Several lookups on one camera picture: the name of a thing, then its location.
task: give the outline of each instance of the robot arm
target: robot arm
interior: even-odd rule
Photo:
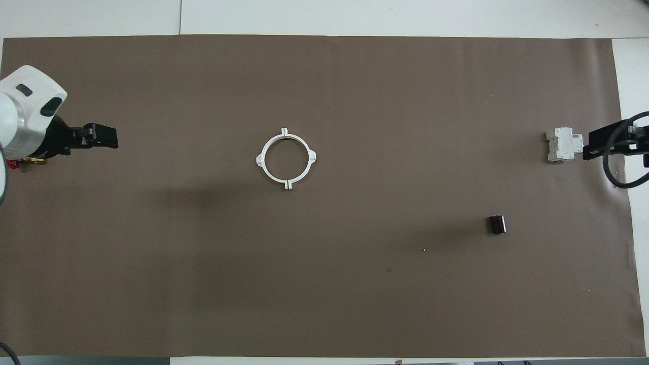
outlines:
[[[588,145],[583,145],[583,136],[573,134],[572,128],[552,129],[546,133],[546,139],[550,142],[548,161],[572,160],[575,155],[580,153],[583,153],[584,160],[592,160],[601,156],[604,175],[611,184],[623,189],[635,188],[649,181],[649,173],[644,174],[636,181],[619,181],[611,173],[609,157],[617,154],[643,155],[644,166],[649,168],[649,126],[638,127],[635,125],[635,121],[647,116],[649,116],[649,111],[596,129],[588,134]]]
[[[68,127],[56,111],[67,92],[32,66],[22,66],[0,80],[0,154],[2,159],[51,158],[73,148],[117,148],[117,131],[96,123]],[[6,164],[0,171],[0,203]]]

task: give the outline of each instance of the black cable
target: black cable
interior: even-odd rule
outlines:
[[[646,116],[649,116],[649,111],[636,114],[627,120],[623,120],[622,123],[620,123],[620,125],[618,125],[617,128],[613,131],[613,133],[611,133],[611,136],[606,142],[606,146],[604,146],[604,152],[602,153],[602,164],[604,165],[604,175],[606,175],[606,178],[609,179],[611,184],[617,186],[618,188],[622,188],[622,189],[635,188],[636,186],[649,181],[649,172],[645,173],[640,179],[637,179],[636,181],[632,181],[632,182],[619,181],[611,173],[611,168],[609,167],[608,164],[608,158],[609,155],[611,154],[611,148],[613,148],[613,144],[615,143],[615,139],[617,138],[617,136],[619,136],[620,133],[622,133],[630,125],[633,125],[634,121]]]
[[[14,362],[14,365],[20,365],[20,360],[18,360],[18,356],[16,356],[16,353],[14,352],[14,350],[11,349],[11,347],[0,342],[0,348],[5,350],[5,352],[9,355],[11,360]]]
[[[2,191],[0,191],[0,205],[2,205],[2,200],[5,199],[5,192],[6,192],[6,183],[9,178],[8,173],[6,172],[9,167],[6,165],[6,160],[5,160],[5,152],[3,151],[2,144],[0,144],[0,163],[5,164],[3,167],[2,173],[5,175],[5,186],[2,187]]]

